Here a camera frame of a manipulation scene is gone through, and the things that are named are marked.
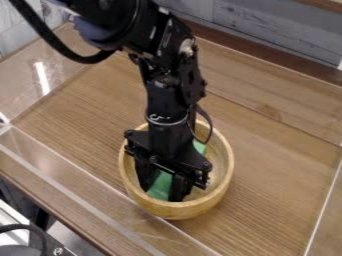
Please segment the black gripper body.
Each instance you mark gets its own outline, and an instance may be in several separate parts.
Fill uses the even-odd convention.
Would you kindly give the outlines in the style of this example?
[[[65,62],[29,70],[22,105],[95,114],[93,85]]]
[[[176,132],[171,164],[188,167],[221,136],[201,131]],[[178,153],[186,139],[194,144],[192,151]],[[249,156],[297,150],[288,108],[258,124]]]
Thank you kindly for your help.
[[[173,177],[180,174],[193,180],[193,188],[208,188],[213,170],[210,160],[197,151],[194,141],[208,144],[213,132],[201,141],[196,135],[194,116],[186,116],[174,123],[147,122],[147,129],[129,129],[125,132],[125,153],[137,160],[149,161],[157,169]]]

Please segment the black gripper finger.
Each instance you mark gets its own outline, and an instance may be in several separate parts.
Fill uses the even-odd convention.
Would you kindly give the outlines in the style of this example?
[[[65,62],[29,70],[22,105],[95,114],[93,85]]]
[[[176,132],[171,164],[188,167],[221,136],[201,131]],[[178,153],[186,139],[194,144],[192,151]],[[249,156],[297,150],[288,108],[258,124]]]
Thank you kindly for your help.
[[[141,187],[143,191],[147,192],[161,175],[161,171],[149,161],[143,160],[135,161],[135,169]]]
[[[177,174],[173,177],[169,200],[171,202],[182,202],[185,197],[192,193],[193,180]]]

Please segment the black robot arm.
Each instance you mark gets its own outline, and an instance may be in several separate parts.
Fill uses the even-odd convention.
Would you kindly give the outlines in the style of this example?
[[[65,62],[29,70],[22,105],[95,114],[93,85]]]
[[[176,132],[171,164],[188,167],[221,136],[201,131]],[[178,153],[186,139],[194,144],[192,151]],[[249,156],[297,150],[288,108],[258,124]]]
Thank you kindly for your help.
[[[87,41],[129,53],[147,92],[146,130],[129,130],[126,152],[139,185],[150,190],[161,172],[173,175],[169,200],[205,189],[213,164],[194,147],[198,105],[206,96],[192,28],[154,0],[58,0],[74,13]]]

